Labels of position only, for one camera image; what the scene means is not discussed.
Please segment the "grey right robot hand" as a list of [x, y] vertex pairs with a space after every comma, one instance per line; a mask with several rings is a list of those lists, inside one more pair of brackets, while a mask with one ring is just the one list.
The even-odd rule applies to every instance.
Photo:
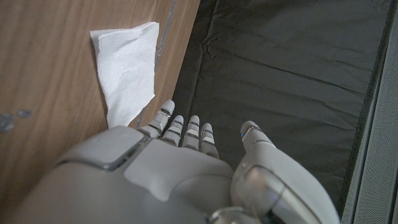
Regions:
[[246, 121], [233, 169], [210, 124], [169, 100], [144, 127], [116, 126], [61, 156], [7, 223], [339, 223], [322, 184]]

